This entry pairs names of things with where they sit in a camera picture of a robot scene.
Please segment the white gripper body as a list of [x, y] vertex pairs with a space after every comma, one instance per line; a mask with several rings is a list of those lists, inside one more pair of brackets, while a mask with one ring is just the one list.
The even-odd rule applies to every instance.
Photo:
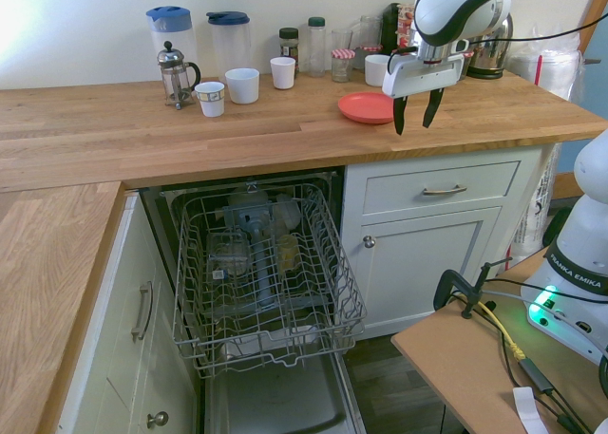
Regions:
[[385, 73], [382, 91], [391, 98], [455, 85], [461, 76], [465, 56], [455, 54], [439, 64], [425, 64], [413, 55], [394, 57], [389, 61], [390, 72]]

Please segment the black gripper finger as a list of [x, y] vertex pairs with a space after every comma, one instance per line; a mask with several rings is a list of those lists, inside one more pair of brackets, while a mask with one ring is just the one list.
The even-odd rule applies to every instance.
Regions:
[[405, 112], [408, 104], [408, 96], [395, 98], [393, 100], [393, 122], [396, 133], [401, 136], [405, 128]]
[[423, 127], [429, 128], [434, 120], [434, 117], [439, 109], [444, 95], [444, 88], [433, 89], [429, 92], [429, 100], [423, 118]]

